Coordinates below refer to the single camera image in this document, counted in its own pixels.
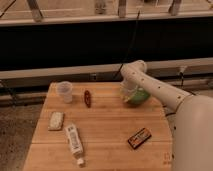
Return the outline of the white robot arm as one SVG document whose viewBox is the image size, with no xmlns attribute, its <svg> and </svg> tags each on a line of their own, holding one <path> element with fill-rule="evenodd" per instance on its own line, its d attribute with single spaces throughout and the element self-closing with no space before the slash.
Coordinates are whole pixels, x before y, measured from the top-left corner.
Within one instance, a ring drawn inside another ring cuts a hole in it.
<svg viewBox="0 0 213 171">
<path fill-rule="evenodd" d="M 213 98 L 195 95 L 146 74 L 142 60 L 124 64 L 123 87 L 142 87 L 176 113 L 171 171 L 213 171 Z"/>
</svg>

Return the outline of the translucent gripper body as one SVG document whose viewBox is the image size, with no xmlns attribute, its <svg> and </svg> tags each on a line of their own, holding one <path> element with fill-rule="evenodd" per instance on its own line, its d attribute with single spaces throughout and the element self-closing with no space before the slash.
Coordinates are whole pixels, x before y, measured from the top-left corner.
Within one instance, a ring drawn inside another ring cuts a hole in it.
<svg viewBox="0 0 213 171">
<path fill-rule="evenodd" d="M 137 86 L 129 84 L 126 80 L 121 82 L 121 95 L 124 102 L 129 102 L 137 91 Z"/>
</svg>

